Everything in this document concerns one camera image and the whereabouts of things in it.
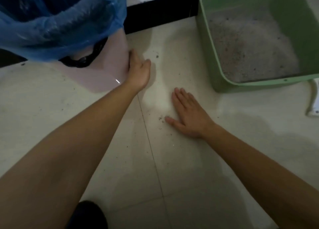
forearm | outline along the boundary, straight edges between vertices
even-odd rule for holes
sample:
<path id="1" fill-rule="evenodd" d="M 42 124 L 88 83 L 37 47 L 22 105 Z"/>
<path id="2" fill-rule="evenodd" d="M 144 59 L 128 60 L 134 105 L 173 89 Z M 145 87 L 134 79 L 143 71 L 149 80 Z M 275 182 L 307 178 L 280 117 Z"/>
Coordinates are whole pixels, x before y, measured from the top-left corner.
<path id="1" fill-rule="evenodd" d="M 317 190 L 218 125 L 210 128 L 205 140 L 281 228 L 291 221 L 298 228 L 319 226 Z"/>
<path id="2" fill-rule="evenodd" d="M 136 93 L 117 87 L 16 163 L 0 179 L 1 228 L 14 215 L 17 227 L 64 227 Z"/>

green plastic tray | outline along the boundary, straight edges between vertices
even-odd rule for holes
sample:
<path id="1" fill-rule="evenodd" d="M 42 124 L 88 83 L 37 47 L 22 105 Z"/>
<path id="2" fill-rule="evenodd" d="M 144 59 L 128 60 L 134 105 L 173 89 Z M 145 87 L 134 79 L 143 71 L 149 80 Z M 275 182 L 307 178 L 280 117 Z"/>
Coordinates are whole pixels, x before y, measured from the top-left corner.
<path id="1" fill-rule="evenodd" d="M 301 74 L 295 77 L 266 81 L 231 82 L 221 70 L 206 13 L 240 5 L 256 8 L 258 5 L 265 4 L 269 7 L 281 32 L 290 38 L 294 52 L 299 58 Z M 199 0 L 197 26 L 209 76 L 216 92 L 233 93 L 275 88 L 319 78 L 319 24 L 306 0 Z"/>

hand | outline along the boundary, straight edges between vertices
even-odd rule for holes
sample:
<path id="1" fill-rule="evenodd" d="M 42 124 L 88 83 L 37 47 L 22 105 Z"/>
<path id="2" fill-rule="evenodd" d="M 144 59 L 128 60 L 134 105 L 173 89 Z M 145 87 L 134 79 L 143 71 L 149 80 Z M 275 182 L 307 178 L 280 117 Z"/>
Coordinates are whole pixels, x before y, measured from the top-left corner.
<path id="1" fill-rule="evenodd" d="M 126 81 L 137 92 L 144 89 L 150 80 L 151 64 L 149 59 L 142 61 L 134 49 L 130 51 L 130 70 Z"/>
<path id="2" fill-rule="evenodd" d="M 216 124 L 200 106 L 191 93 L 175 88 L 172 93 L 173 105 L 181 122 L 166 117 L 165 121 L 178 131 L 193 138 L 205 138 Z"/>

white plastic object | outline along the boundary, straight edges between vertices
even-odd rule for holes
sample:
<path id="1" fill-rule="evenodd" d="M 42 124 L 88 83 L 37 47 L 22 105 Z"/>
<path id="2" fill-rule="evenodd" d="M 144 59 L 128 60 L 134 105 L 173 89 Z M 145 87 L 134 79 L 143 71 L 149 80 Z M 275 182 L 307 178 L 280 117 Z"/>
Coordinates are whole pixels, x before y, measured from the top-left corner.
<path id="1" fill-rule="evenodd" d="M 92 50 L 93 46 L 90 46 L 71 58 L 78 60 L 91 54 Z M 125 32 L 121 28 L 109 36 L 101 53 L 86 68 L 67 67 L 59 61 L 48 65 L 61 71 L 93 93 L 110 91 L 127 78 L 129 49 Z"/>
<path id="2" fill-rule="evenodd" d="M 313 90 L 315 93 L 313 95 L 313 102 L 309 107 L 307 115 L 310 117 L 319 117 L 319 78 L 313 79 L 311 82 L 313 84 Z"/>

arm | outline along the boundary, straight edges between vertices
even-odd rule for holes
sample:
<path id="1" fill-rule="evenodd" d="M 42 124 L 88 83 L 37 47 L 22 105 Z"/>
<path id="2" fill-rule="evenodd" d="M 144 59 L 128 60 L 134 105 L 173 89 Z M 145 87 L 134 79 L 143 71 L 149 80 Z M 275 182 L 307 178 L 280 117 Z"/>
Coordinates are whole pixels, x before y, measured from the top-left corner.
<path id="1" fill-rule="evenodd" d="M 172 101 L 181 122 L 169 117 L 166 122 L 204 139 L 280 228 L 319 228 L 319 191 L 215 124 L 184 89 L 176 88 Z"/>
<path id="2" fill-rule="evenodd" d="M 133 50 L 126 82 L 54 130 L 0 179 L 0 228 L 64 228 L 135 95 L 150 60 Z"/>

